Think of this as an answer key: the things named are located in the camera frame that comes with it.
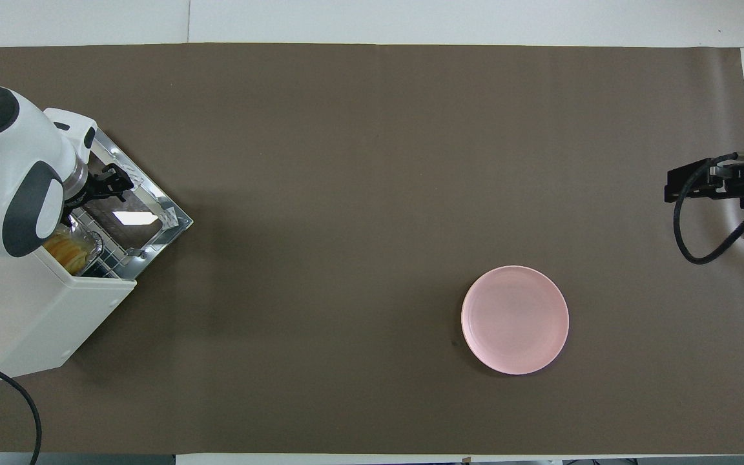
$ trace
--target white appliance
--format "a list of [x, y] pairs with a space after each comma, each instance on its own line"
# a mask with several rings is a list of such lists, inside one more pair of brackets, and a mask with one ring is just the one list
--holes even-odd
[[[191, 224], [94, 121], [0, 88], [0, 371], [64, 364]], [[88, 239], [74, 274], [60, 233]]]

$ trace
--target pink plate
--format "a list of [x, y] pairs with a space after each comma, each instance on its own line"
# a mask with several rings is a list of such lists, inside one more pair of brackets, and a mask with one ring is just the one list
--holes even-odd
[[500, 267], [473, 283], [461, 308], [470, 350], [509, 375], [541, 370], [559, 355], [570, 319], [558, 287], [527, 267]]

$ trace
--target brown table mat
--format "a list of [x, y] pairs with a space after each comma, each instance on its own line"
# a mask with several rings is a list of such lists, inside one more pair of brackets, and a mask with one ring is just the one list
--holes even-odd
[[[9, 48], [0, 85], [96, 119], [196, 220], [21, 377], [47, 451], [744, 453], [744, 239], [690, 265], [662, 203], [667, 170], [744, 150], [738, 50]], [[685, 215], [697, 252], [739, 218]], [[460, 331], [510, 264], [570, 308], [524, 377]], [[0, 450], [31, 440], [0, 383]]]

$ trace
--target black cable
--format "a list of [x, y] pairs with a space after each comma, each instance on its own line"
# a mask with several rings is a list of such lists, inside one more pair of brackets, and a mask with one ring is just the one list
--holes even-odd
[[697, 182], [699, 177], [705, 174], [709, 168], [715, 167], [718, 163], [726, 160], [735, 160], [736, 156], [736, 153], [718, 156], [702, 165], [702, 167], [697, 168], [697, 170], [688, 177], [685, 185], [682, 186], [682, 191], [679, 192], [679, 197], [676, 198], [676, 204], [674, 204], [674, 238], [676, 239], [676, 245], [679, 247], [679, 251], [682, 252], [682, 256], [684, 256], [688, 262], [696, 265], [705, 265], [705, 263], [714, 261], [718, 256], [725, 253], [725, 251], [736, 242], [736, 239], [740, 238], [744, 233], [744, 220], [742, 220], [742, 223], [739, 223], [739, 226], [737, 226], [736, 229], [734, 229], [728, 237], [714, 249], [714, 251], [706, 256], [693, 256], [688, 250], [688, 247], [685, 246], [685, 241], [682, 239], [682, 228], [679, 224], [679, 216], [682, 213], [682, 202], [684, 202], [685, 197], [690, 193], [691, 188], [694, 186], [694, 183]]
[[33, 403], [33, 399], [30, 398], [30, 394], [12, 377], [2, 373], [0, 371], [0, 378], [3, 382], [8, 383], [16, 389], [22, 397], [27, 401], [27, 406], [30, 407], [30, 412], [33, 414], [33, 423], [36, 425], [36, 442], [33, 446], [33, 455], [30, 457], [30, 465], [36, 465], [36, 460], [39, 458], [39, 449], [42, 447], [42, 421], [39, 420], [39, 410], [36, 409], [36, 404]]

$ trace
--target yellow food item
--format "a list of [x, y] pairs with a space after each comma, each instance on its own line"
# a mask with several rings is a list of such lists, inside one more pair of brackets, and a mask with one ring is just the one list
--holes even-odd
[[70, 274], [77, 274], [85, 268], [88, 251], [64, 234], [54, 233], [42, 247]]

